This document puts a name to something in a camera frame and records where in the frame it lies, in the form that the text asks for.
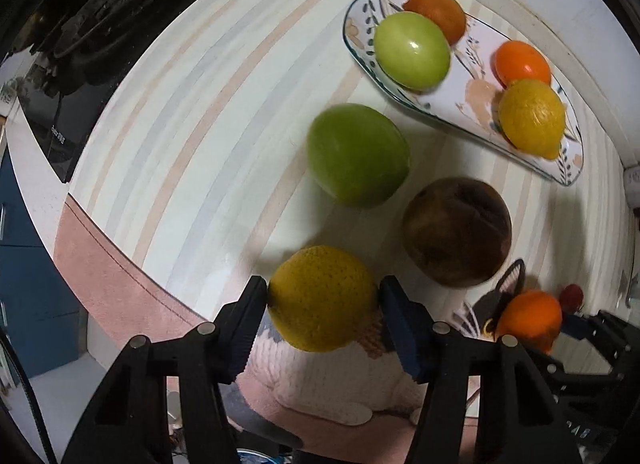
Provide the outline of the green apple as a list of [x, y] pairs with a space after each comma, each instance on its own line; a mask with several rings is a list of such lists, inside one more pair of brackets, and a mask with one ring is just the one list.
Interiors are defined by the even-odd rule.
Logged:
[[445, 35], [419, 13], [401, 11], [382, 20], [375, 30], [373, 47], [385, 74], [413, 91], [433, 89], [450, 68], [451, 51]]
[[383, 204], [409, 175], [407, 140], [384, 114], [370, 106], [342, 103], [311, 123], [307, 162], [318, 186], [341, 205]]

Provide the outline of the black gas stove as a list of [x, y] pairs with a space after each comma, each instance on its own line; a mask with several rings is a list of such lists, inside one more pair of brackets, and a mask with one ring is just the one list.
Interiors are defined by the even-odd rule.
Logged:
[[51, 0], [29, 51], [34, 63], [4, 88], [25, 114], [58, 179], [73, 176], [108, 100], [162, 31], [197, 0]]

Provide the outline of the dark red apple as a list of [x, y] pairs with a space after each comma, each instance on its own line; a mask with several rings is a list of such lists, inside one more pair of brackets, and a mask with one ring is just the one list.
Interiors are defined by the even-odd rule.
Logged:
[[502, 267], [512, 243], [512, 221], [501, 195], [469, 177], [437, 179], [410, 201], [402, 242], [416, 266], [446, 288], [486, 282]]

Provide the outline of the floral oval ceramic plate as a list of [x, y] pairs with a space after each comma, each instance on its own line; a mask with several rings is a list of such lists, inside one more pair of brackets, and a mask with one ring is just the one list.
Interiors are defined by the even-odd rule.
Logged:
[[492, 106], [502, 91], [492, 70], [492, 54], [518, 34], [516, 29], [486, 8], [472, 11], [464, 36], [452, 48], [446, 78], [434, 90], [420, 94], [391, 80], [378, 65], [373, 47], [378, 24], [399, 11], [405, 1], [354, 0], [345, 13], [343, 42], [382, 93], [419, 114], [422, 120], [459, 129], [563, 187], [574, 184], [582, 173], [584, 145], [570, 83], [551, 77], [551, 88], [565, 108], [564, 137], [556, 159], [548, 161], [516, 150], [499, 129], [496, 109]]

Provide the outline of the red cherry tomato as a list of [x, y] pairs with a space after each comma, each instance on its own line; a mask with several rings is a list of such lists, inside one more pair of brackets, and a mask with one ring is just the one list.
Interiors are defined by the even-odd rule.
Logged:
[[585, 295], [582, 288], [575, 283], [568, 284], [559, 294], [558, 301], [564, 314], [577, 314], [582, 309]]

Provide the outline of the orange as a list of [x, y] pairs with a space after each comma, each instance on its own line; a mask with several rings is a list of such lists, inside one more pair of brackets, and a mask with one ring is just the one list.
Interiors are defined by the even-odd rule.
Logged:
[[517, 80], [539, 80], [551, 84], [551, 70], [544, 56], [527, 42], [508, 40], [492, 57], [495, 74], [503, 86]]
[[407, 0], [402, 8], [433, 21], [454, 46], [466, 31], [466, 14], [456, 0]]

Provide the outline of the brownish orange fruit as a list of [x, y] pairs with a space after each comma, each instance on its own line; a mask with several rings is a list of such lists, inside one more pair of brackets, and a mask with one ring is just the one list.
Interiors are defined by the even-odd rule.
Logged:
[[522, 291], [506, 306], [497, 323], [495, 338], [512, 335], [528, 348], [548, 354], [561, 332], [559, 301], [541, 290]]

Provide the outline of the yellow lemon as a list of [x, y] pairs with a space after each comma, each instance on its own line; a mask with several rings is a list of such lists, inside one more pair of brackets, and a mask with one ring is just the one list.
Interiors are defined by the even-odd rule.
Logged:
[[378, 316], [373, 276], [357, 256], [329, 245], [299, 250], [273, 273], [268, 311], [293, 347], [340, 349], [366, 334]]
[[516, 80], [498, 105], [503, 135], [518, 150], [555, 160], [565, 130], [565, 108], [552, 88], [540, 80]]

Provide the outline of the blue cabinet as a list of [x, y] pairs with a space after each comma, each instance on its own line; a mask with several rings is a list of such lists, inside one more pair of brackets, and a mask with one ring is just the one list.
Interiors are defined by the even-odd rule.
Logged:
[[87, 314], [42, 244], [9, 154], [1, 161], [1, 327], [28, 377], [77, 360]]

